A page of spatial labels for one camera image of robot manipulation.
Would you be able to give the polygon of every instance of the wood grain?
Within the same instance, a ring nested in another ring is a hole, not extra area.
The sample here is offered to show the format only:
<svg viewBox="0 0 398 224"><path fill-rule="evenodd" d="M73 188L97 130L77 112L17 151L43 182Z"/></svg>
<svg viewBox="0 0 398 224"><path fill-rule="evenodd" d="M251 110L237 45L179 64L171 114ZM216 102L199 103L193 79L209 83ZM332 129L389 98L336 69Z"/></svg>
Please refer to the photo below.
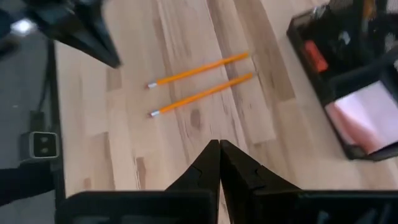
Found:
<svg viewBox="0 0 398 224"><path fill-rule="evenodd" d="M228 139L305 189L396 189L397 159L348 161L285 36L319 0L112 0L123 66L57 45L67 195L165 189L210 139ZM146 90L145 84L249 50L251 58ZM146 114L238 75L249 82L165 115ZM229 223L220 198L220 223Z"/></svg>

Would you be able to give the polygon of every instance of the red object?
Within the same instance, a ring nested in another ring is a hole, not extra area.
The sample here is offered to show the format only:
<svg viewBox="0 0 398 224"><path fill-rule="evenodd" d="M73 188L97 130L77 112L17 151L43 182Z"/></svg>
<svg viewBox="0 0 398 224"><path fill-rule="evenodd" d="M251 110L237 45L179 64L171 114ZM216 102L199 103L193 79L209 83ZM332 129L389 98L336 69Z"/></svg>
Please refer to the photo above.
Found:
<svg viewBox="0 0 398 224"><path fill-rule="evenodd" d="M328 69L329 65L326 62L325 58L318 50L317 45L312 40L307 40L305 42L305 51L308 53L312 62L317 69L318 72L324 72Z"/></svg>

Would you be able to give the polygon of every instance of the yellow pencil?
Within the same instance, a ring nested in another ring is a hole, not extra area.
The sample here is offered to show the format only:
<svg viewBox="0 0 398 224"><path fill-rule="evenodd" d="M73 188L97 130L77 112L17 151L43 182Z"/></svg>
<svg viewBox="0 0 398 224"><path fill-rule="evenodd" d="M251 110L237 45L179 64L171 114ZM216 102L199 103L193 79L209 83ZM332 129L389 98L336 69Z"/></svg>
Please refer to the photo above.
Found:
<svg viewBox="0 0 398 224"><path fill-rule="evenodd" d="M213 63L210 63L208 65L204 65L204 66L202 66L200 68L196 68L196 69L193 69L193 70L190 70L190 71L187 71L187 72L183 72L183 73L180 73L178 75L173 75L171 77L162 78L160 80L157 80L156 82L148 84L146 87L147 88L153 88L153 87L156 87L158 85L166 84L166 83L169 83L169 82L172 82L172 81L175 81L175 80L179 80L181 78L189 77L191 75L210 70L212 68L216 68L216 67L225 65L227 63L231 63L231 62L234 62L234 61L237 61L237 60L244 59L244 58L246 58L248 56L249 56L249 53L245 52L243 54L235 55L235 56L232 56L230 58L221 59L221 60L219 60L217 62L213 62Z"/></svg>
<svg viewBox="0 0 398 224"><path fill-rule="evenodd" d="M176 103L173 103L171 105L163 107L160 110L155 110L155 111L151 112L149 115L151 117L154 117L154 116L157 116L159 114L166 113L166 112L168 112L168 111L170 111L172 109L178 108L179 106L186 105L188 103L191 103L191 102L194 102L196 100L199 100L200 98L203 98L205 96L211 95L211 94L216 93L216 92L221 91L221 90L224 90L224 89L226 89L226 88L228 88L230 86L242 83L242 82L244 82L244 81L246 81L246 80L248 80L248 79L250 79L252 77L253 77L253 74L252 73L248 73L248 74L243 75L241 77L234 78L234 79L230 80L227 83L218 85L218 86L213 87L213 88L211 88L209 90L203 91L203 92L198 93L196 95L193 95L193 96L190 96L190 97L185 98L183 100L180 100L180 101L178 101Z"/></svg>

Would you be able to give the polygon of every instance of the gray floor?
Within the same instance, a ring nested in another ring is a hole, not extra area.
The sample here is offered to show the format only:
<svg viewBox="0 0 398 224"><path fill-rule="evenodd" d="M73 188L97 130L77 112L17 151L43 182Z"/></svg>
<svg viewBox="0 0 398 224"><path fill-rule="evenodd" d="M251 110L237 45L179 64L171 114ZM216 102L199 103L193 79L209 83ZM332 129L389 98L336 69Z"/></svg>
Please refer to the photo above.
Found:
<svg viewBox="0 0 398 224"><path fill-rule="evenodd" d="M16 11L17 0L0 0L0 8ZM24 40L21 49L0 61L0 169L19 165L17 138L27 131L29 111L37 107L47 61L45 37ZM54 193L0 207L0 222L54 223Z"/></svg>

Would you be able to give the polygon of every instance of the pencil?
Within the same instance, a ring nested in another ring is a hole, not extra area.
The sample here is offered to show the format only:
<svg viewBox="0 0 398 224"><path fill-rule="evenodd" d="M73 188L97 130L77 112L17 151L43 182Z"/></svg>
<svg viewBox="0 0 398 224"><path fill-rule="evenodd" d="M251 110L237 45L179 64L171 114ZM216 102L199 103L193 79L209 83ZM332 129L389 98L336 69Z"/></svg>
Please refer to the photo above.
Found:
<svg viewBox="0 0 398 224"><path fill-rule="evenodd" d="M203 91L203 92L198 93L196 95L193 95L193 96L190 96L190 97L185 98L183 100L180 100L180 101L178 101L176 103L173 103L171 105L163 107L160 110L155 110L155 111L151 112L149 115L150 115L150 117L154 117L154 116L157 116L159 114L166 113L166 112L168 112L170 110L173 110L175 108L178 108L180 106L186 105L186 104L194 102L196 100L199 100L200 98L203 98L205 96L211 95L211 94L216 93L216 92L221 91L221 90L224 90L224 89L226 89L226 88L228 88L230 86L242 83L242 82L244 82L244 81L246 81L246 80L248 80L248 79L250 79L252 77L253 77L253 74L252 73L248 73L248 74L243 75L241 77L234 78L234 79L230 80L229 82L226 82L224 84L221 84L221 85L218 85L216 87L213 87L213 88L211 88L209 90Z"/></svg>
<svg viewBox="0 0 398 224"><path fill-rule="evenodd" d="M217 62L213 62L213 63L210 63L208 65L204 65L204 66L202 66L200 68L195 68L193 70L190 70L190 71L187 71L187 72L183 72L183 73L179 73L178 75L173 75L171 77L162 78L160 80L157 80L156 82L148 84L146 87L147 88L153 88L153 87L156 87L158 85L163 85L163 84L175 81L175 80L179 80L181 78L189 77L191 75L194 75L194 74L197 74L197 73L200 73L200 72L204 72L204 71L207 71L207 70L210 70L212 68L216 68L216 67L219 67L219 66L222 66L222 65L225 65L227 63L231 63L231 62L234 62L234 61L237 61L237 60L244 59L244 58L246 58L248 56L249 56L249 53L245 52L243 54L235 55L235 56L232 56L230 58L221 59L221 60L219 60Z"/></svg>

